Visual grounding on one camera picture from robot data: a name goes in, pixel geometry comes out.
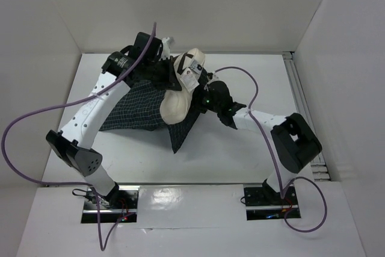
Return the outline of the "cream pillow with bear print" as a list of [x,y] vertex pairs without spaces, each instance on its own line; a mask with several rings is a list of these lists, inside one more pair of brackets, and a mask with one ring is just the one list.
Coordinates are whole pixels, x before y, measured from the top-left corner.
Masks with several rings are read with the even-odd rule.
[[166,90],[159,112],[167,125],[182,122],[191,106],[194,90],[203,75],[205,54],[197,48],[177,56],[173,61],[174,72],[181,90]]

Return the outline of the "dark grid-pattern pillowcase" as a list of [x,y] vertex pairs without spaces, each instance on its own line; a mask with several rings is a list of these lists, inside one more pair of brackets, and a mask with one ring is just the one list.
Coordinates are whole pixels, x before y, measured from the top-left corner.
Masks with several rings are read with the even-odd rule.
[[132,73],[127,77],[130,91],[126,93],[112,109],[103,125],[101,131],[111,131],[118,129],[140,129],[155,131],[167,128],[171,140],[173,152],[177,152],[185,141],[187,135],[197,121],[198,117],[204,113],[199,108],[199,97],[203,87],[208,83],[208,72],[203,71],[199,79],[199,86],[192,94],[191,106],[186,118],[177,124],[167,125],[159,112],[161,102],[164,99],[166,90],[181,90],[180,88],[154,88],[149,81],[132,83]]

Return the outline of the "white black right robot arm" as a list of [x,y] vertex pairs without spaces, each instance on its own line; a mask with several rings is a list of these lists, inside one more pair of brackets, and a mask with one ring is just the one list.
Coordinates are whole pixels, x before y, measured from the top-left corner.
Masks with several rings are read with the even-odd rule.
[[322,151],[316,135],[299,113],[264,113],[237,103],[230,96],[203,96],[199,107],[216,113],[226,126],[263,136],[273,155],[274,172],[262,183],[263,199],[270,205],[281,204],[289,182]]

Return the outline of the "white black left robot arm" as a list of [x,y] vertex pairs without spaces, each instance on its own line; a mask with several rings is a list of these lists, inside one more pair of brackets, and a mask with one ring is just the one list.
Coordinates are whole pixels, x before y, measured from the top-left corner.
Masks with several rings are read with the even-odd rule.
[[119,185],[102,167],[102,155],[93,150],[92,145],[113,109],[141,81],[150,81],[161,90],[168,90],[157,110],[165,124],[174,125],[185,118],[189,103],[174,95],[182,89],[169,49],[158,49],[153,57],[144,52],[138,58],[131,57],[129,51],[121,51],[107,58],[94,89],[82,101],[72,120],[58,132],[49,131],[46,136],[57,157],[84,178],[105,208],[118,203]]

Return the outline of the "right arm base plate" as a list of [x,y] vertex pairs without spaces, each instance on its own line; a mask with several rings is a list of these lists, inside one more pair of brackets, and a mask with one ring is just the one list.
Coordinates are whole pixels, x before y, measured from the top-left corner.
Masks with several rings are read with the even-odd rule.
[[301,218],[294,186],[289,187],[284,199],[280,198],[279,193],[266,197],[261,184],[244,187],[244,196],[240,201],[245,205],[248,221],[284,219],[287,212],[287,218]]

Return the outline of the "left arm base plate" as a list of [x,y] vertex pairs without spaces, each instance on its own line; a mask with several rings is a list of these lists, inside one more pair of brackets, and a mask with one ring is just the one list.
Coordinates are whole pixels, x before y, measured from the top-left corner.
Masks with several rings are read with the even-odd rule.
[[[139,189],[139,186],[121,185],[112,201],[100,197],[100,222],[115,223],[120,218],[121,223],[136,223]],[[72,194],[84,199],[81,223],[97,223],[97,202],[92,190],[74,189]]]

